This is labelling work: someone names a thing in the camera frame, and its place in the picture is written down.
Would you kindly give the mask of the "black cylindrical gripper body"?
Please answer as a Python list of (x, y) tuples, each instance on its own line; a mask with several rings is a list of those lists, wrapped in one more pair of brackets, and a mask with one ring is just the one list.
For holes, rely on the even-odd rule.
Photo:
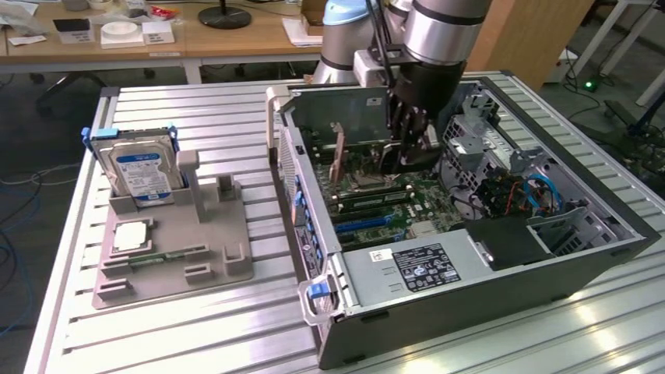
[(447, 105), (464, 71), (466, 62), (433, 65), (423, 62), (399, 66), (391, 89), (391, 109), (423, 110), (434, 118)]

